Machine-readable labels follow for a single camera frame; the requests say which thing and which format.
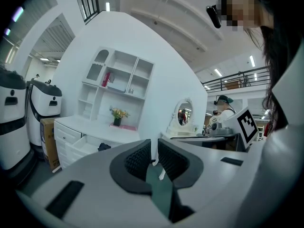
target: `mirror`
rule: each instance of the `mirror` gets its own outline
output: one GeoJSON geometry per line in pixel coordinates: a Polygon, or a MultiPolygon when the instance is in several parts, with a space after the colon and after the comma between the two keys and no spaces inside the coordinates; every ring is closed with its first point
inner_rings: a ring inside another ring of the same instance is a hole
{"type": "Polygon", "coordinates": [[[181,102],[178,112],[177,112],[177,118],[178,122],[181,126],[186,125],[190,122],[192,114],[192,105],[188,101],[181,102]]]}

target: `small ornament on shelf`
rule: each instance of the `small ornament on shelf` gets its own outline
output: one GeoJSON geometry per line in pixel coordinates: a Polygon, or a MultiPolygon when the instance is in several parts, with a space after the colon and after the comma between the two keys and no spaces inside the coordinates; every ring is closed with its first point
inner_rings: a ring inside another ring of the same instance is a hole
{"type": "Polygon", "coordinates": [[[114,122],[113,122],[114,126],[120,126],[120,124],[122,122],[122,118],[123,117],[128,118],[128,116],[130,116],[126,111],[123,111],[118,108],[111,107],[110,111],[112,112],[112,115],[114,116],[114,122]]]}

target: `open drawer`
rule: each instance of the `open drawer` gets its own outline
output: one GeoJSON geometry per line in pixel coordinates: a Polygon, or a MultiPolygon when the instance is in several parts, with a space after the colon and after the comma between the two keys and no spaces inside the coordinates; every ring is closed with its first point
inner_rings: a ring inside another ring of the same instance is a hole
{"type": "Polygon", "coordinates": [[[108,144],[111,148],[121,145],[120,143],[85,135],[74,144],[66,143],[66,157],[71,163],[73,163],[86,155],[98,152],[98,148],[101,143],[108,144]]]}

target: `cardboard box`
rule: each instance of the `cardboard box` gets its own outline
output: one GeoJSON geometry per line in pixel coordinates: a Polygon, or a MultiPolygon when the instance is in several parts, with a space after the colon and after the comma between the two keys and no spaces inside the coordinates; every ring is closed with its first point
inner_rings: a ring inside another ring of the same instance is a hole
{"type": "Polygon", "coordinates": [[[60,165],[54,138],[54,120],[55,118],[44,118],[40,120],[42,150],[44,159],[50,165],[51,170],[56,169],[60,165]]]}

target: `flower vase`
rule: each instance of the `flower vase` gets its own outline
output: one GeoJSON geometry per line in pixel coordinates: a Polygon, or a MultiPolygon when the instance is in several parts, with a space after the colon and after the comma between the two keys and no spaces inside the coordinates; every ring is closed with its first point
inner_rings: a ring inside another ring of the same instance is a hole
{"type": "Polygon", "coordinates": [[[122,123],[121,118],[115,118],[113,125],[119,127],[121,123],[122,123]]]}

